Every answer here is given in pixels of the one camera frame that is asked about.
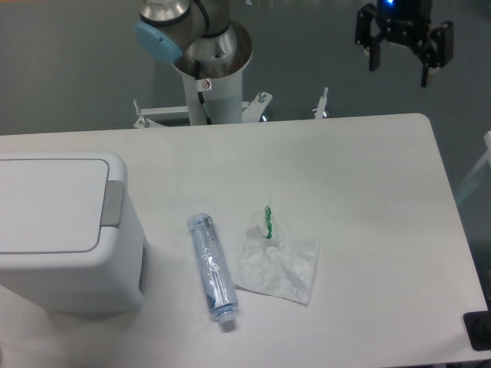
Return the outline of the silver robot arm blue cap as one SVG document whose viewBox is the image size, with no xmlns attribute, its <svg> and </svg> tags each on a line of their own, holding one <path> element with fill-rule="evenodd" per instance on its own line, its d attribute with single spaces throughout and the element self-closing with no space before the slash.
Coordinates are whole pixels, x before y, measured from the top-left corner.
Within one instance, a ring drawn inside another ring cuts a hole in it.
<svg viewBox="0 0 491 368">
<path fill-rule="evenodd" d="M 369 54 L 369 69 L 381 62 L 382 41 L 411 49 L 423 65 L 421 86 L 430 70 L 453 58 L 451 21 L 432 24 L 431 1 L 379 1 L 357 12 L 354 42 Z M 252 39 L 230 18 L 228 1 L 144 1 L 134 27 L 140 45 L 158 61 L 194 79 L 218 79 L 242 70 L 252 56 Z"/>
</svg>

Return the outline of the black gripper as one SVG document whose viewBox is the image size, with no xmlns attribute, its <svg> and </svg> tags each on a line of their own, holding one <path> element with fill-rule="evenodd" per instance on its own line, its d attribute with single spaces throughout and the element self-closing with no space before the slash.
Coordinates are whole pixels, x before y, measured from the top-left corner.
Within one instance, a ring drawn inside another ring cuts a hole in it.
<svg viewBox="0 0 491 368">
<path fill-rule="evenodd" d="M 430 70 L 441 69 L 453 58 L 454 23 L 430 23 L 431 0 L 394 0 L 367 3 L 357 12 L 354 43 L 368 53 L 369 71 L 381 64 L 380 43 L 386 40 L 409 47 L 423 67 L 420 86 L 427 87 Z"/>
</svg>

